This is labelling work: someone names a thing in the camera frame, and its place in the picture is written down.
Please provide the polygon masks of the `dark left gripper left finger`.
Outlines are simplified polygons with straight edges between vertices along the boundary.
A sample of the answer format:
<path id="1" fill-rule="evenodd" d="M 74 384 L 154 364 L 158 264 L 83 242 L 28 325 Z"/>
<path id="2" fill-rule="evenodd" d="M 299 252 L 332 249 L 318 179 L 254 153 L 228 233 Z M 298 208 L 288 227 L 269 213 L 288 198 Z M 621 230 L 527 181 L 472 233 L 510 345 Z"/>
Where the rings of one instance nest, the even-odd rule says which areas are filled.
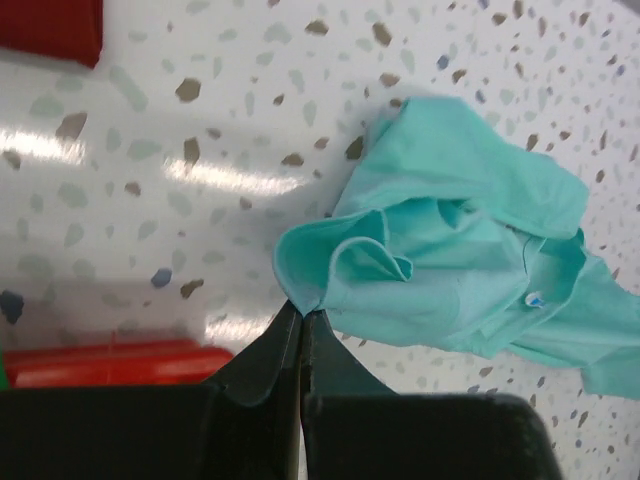
<path id="1" fill-rule="evenodd" d="M 216 388 L 209 479 L 296 479 L 302 316 L 285 303 L 264 333 L 207 380 Z"/>

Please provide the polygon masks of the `teal t shirt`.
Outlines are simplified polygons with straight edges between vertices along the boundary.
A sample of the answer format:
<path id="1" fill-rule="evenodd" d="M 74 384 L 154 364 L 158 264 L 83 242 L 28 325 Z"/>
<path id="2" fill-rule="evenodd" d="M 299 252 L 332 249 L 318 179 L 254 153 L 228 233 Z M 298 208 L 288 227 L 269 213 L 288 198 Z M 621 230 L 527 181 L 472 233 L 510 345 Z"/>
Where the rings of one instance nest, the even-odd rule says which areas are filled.
<path id="1" fill-rule="evenodd" d="M 369 128 L 333 213 L 284 233 L 274 274 L 346 334 L 577 368 L 639 395 L 639 299 L 585 245 L 586 185 L 462 100 L 410 97 Z"/>

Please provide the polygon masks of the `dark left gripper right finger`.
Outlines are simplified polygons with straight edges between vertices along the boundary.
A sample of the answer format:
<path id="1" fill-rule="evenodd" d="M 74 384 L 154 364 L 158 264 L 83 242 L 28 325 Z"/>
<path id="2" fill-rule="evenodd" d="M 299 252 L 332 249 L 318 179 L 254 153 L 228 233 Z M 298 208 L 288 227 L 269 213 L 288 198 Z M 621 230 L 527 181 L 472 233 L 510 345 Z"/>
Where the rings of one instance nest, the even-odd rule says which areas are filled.
<path id="1" fill-rule="evenodd" d="M 383 408 L 397 395 L 379 381 L 334 334 L 326 314 L 304 319 L 301 425 L 307 477 L 343 479 L 368 470 L 389 445 Z"/>

